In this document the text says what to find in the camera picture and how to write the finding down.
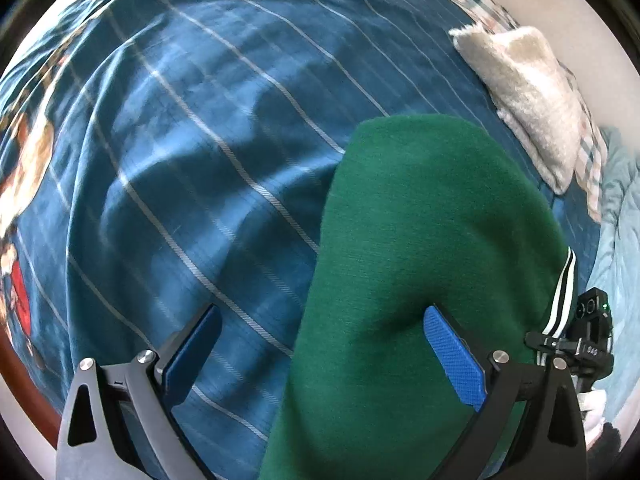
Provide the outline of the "green varsity jacket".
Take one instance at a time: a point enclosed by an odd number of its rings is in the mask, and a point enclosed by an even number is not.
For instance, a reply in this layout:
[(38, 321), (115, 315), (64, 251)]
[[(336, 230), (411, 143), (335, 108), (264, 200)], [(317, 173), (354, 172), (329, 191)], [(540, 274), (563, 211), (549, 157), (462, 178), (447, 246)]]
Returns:
[(447, 311), (521, 362), (568, 247), (547, 201), (481, 128), (361, 124), (338, 164), (264, 479), (425, 479), (472, 411), (423, 333)]

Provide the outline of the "plaid pillow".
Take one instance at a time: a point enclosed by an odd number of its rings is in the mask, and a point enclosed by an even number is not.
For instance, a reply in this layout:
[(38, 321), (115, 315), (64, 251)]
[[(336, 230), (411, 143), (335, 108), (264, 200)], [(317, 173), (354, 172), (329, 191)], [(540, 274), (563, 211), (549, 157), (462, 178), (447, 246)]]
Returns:
[[(511, 14), (495, 0), (450, 1), (455, 3), (472, 20), (469, 25), (480, 23), (488, 32), (508, 32), (524, 26), (518, 24)], [(599, 222), (601, 220), (602, 170), (608, 159), (608, 148), (601, 130), (594, 122), (582, 92), (578, 88), (574, 74), (563, 63), (560, 61), (559, 63), (582, 108), (582, 128), (580, 128), (582, 138), (580, 139), (572, 182), (576, 182), (585, 191), (588, 214), (592, 220)]]

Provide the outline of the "white fluffy folded blanket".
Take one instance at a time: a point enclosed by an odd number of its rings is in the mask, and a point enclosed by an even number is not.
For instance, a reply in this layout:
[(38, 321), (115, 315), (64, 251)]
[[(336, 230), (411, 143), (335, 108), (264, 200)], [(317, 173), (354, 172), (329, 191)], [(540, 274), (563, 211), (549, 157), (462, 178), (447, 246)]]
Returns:
[(449, 35), (542, 180), (564, 194), (582, 138), (582, 108), (548, 40), (532, 26), (488, 32), (480, 23)]

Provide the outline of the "blue striped bed sheet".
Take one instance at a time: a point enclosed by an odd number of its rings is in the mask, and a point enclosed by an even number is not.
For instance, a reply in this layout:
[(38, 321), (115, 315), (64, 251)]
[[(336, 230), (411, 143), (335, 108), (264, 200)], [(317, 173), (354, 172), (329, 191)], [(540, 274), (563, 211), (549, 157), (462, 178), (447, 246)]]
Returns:
[(177, 408), (254, 479), (336, 165), (360, 122), (446, 114), (537, 171), (448, 32), (452, 0), (75, 0), (1, 81), (1, 326), (61, 411), (78, 362), (224, 331)]

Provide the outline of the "light blue duvet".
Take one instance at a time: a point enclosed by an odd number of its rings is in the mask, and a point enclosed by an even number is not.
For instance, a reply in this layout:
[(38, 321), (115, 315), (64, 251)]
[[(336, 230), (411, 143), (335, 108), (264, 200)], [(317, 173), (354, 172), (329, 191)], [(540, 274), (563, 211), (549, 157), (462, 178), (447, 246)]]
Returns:
[(613, 317), (614, 370), (598, 382), (606, 391), (604, 417), (628, 437), (639, 421), (639, 153), (615, 128), (603, 130), (601, 234), (588, 281), (608, 294)]

